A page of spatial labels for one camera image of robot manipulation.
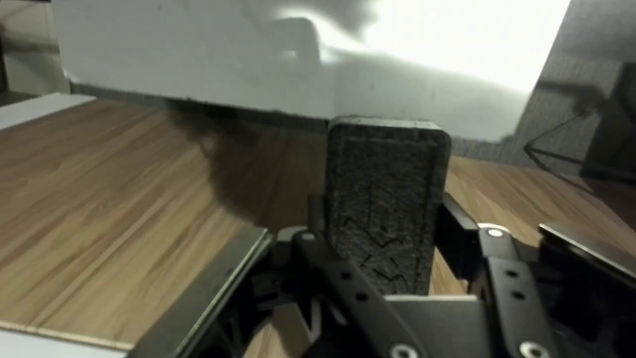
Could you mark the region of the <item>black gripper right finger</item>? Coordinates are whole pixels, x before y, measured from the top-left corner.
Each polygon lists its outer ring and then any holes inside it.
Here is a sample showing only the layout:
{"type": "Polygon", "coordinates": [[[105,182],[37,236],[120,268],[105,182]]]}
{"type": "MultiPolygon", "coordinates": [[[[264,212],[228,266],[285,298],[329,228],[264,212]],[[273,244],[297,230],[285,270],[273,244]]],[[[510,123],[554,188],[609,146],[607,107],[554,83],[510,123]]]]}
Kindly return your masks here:
{"type": "Polygon", "coordinates": [[[574,254],[580,262],[603,270],[607,276],[636,280],[636,258],[617,246],[560,222],[540,222],[538,230],[544,246],[574,254]]]}

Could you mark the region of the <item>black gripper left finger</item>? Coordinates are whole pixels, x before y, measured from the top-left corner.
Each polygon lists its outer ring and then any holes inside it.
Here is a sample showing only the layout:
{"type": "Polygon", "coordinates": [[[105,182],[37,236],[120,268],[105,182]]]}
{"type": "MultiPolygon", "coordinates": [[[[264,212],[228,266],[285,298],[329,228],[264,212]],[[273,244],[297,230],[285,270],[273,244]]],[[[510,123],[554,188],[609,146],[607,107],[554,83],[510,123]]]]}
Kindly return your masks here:
{"type": "Polygon", "coordinates": [[[269,242],[271,234],[262,226],[244,228],[230,238],[126,358],[186,358],[192,353],[204,329],[222,312],[269,242]]]}

